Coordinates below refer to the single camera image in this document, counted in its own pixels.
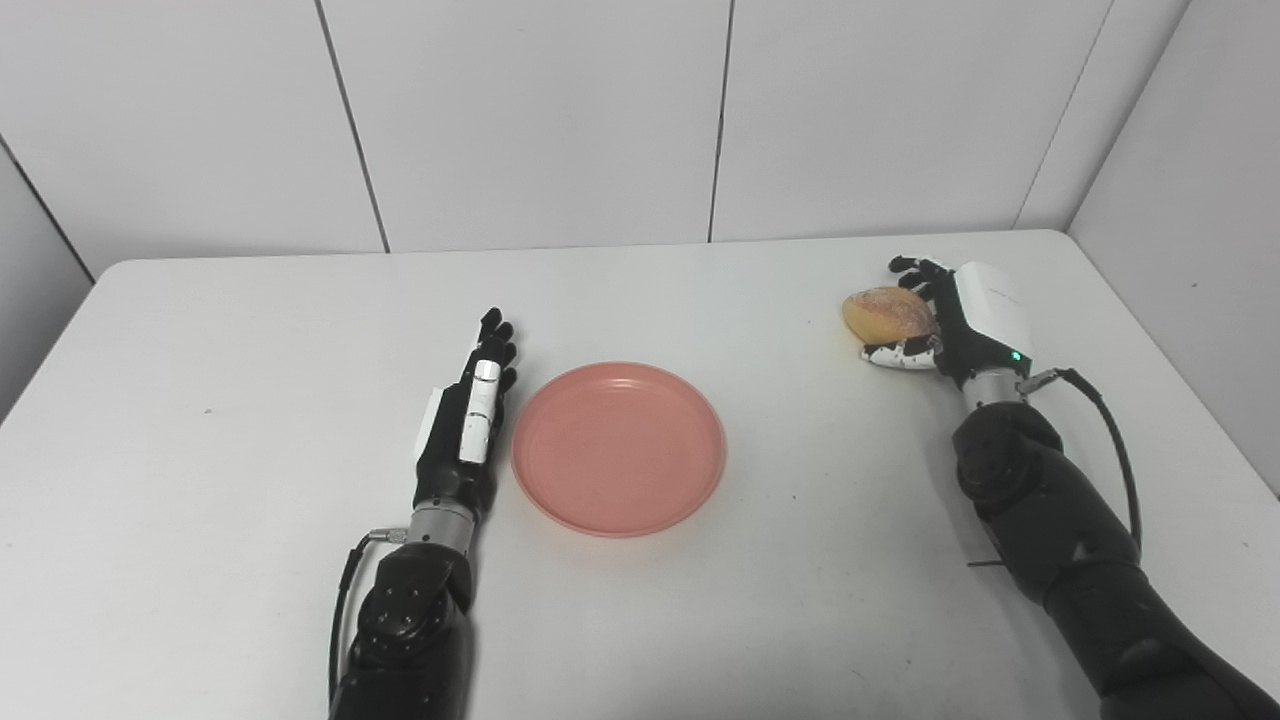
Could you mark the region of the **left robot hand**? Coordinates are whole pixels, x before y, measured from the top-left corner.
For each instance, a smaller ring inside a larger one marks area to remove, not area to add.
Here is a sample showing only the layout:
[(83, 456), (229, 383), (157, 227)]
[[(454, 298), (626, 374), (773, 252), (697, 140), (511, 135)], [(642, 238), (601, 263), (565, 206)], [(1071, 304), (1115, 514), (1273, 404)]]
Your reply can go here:
[(480, 319), (476, 343), (458, 380), (443, 389), (416, 462), (416, 506), (454, 503), (479, 521), (489, 514), (497, 496), (492, 460), (506, 395), (517, 379), (513, 337), (500, 309)]

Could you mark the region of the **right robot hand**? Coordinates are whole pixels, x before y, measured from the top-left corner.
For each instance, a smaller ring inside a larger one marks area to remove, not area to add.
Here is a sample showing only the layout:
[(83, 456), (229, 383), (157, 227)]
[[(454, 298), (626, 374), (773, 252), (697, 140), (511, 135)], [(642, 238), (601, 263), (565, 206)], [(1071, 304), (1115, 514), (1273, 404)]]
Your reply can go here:
[(929, 258), (890, 260), (899, 287), (925, 302), (934, 329), (906, 340), (865, 345), (861, 357), (877, 366), (937, 370), (959, 389), (996, 374), (1014, 384), (1032, 374), (1027, 310), (1012, 281), (984, 263), (950, 268)]

